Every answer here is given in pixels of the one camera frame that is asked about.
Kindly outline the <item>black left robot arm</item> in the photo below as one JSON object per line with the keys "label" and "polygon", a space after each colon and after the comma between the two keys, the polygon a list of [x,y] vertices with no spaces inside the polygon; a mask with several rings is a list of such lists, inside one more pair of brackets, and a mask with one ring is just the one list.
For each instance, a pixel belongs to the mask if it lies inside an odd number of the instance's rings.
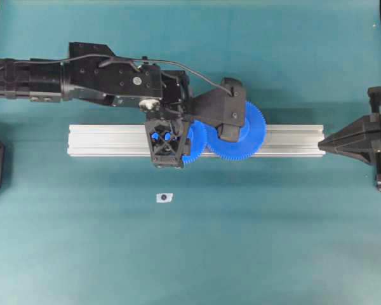
{"label": "black left robot arm", "polygon": [[0,98],[60,102],[79,99],[145,114],[150,158],[156,167],[184,166],[191,153],[187,135],[189,77],[167,71],[146,58],[136,64],[105,44],[70,43],[63,60],[0,59]]}

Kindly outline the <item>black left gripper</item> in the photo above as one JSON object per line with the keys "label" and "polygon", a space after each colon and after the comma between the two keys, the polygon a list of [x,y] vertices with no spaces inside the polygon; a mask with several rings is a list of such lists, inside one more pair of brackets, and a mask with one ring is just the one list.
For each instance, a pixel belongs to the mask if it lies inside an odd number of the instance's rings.
{"label": "black left gripper", "polygon": [[191,141],[187,139],[191,121],[151,113],[146,114],[144,126],[153,165],[156,168],[183,168],[183,157],[188,156],[191,149]]}

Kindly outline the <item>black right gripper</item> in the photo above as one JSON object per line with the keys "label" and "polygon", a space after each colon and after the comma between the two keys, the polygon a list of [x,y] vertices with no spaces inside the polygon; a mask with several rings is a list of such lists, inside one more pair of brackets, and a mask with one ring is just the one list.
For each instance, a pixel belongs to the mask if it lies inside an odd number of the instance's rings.
{"label": "black right gripper", "polygon": [[368,96],[372,114],[362,116],[341,130],[327,136],[317,146],[326,153],[345,156],[362,161],[367,165],[373,165],[373,151],[358,147],[338,147],[334,145],[348,145],[354,143],[355,140],[371,141],[377,139],[376,144],[373,144],[376,169],[375,180],[377,189],[381,192],[381,86],[369,88]]}

